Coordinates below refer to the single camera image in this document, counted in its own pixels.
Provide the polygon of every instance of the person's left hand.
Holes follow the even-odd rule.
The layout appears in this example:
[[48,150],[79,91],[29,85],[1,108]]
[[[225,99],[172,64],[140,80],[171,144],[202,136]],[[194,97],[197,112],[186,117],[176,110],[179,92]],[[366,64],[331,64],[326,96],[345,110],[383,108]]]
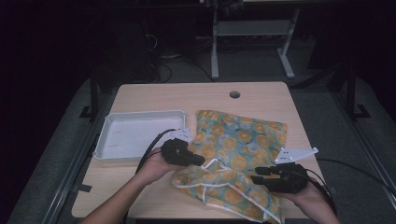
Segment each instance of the person's left hand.
[[186,167],[169,164],[165,161],[161,155],[161,149],[157,147],[149,153],[145,164],[135,176],[141,178],[141,181],[146,185],[149,185],[161,179],[169,171],[182,170],[184,168]]

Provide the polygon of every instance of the white plastic tab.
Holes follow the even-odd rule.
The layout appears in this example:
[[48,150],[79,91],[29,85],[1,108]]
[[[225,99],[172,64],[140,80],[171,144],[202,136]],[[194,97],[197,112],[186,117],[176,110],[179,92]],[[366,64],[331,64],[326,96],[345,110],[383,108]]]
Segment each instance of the white plastic tab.
[[188,142],[188,143],[192,141],[190,129],[179,129],[179,130],[172,131],[168,134],[170,134],[171,136],[173,136],[177,139]]
[[318,152],[317,148],[283,148],[275,159],[276,164],[294,162],[302,158],[314,155]]

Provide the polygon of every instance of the white tray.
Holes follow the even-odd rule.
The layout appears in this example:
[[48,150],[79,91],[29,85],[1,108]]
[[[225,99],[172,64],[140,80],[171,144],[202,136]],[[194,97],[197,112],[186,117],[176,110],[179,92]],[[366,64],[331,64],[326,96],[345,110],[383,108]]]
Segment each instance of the white tray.
[[[159,133],[184,129],[185,117],[181,110],[110,114],[93,156],[99,161],[139,161]],[[155,147],[171,138],[165,134]]]

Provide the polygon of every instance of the towel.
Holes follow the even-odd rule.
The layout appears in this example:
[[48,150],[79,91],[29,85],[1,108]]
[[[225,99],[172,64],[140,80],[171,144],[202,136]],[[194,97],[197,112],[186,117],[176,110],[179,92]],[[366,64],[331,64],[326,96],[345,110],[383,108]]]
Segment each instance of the towel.
[[204,156],[205,163],[175,172],[172,183],[207,205],[247,220],[282,223],[280,199],[265,186],[254,185],[250,176],[258,166],[275,165],[287,129],[281,122],[197,111],[197,134],[189,150]]

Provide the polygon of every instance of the round hole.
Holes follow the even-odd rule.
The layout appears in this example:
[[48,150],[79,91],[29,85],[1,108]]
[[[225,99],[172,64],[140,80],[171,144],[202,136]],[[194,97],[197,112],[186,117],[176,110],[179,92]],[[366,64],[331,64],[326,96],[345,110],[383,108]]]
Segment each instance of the round hole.
[[241,93],[239,91],[230,91],[230,97],[233,99],[238,99],[241,96]]

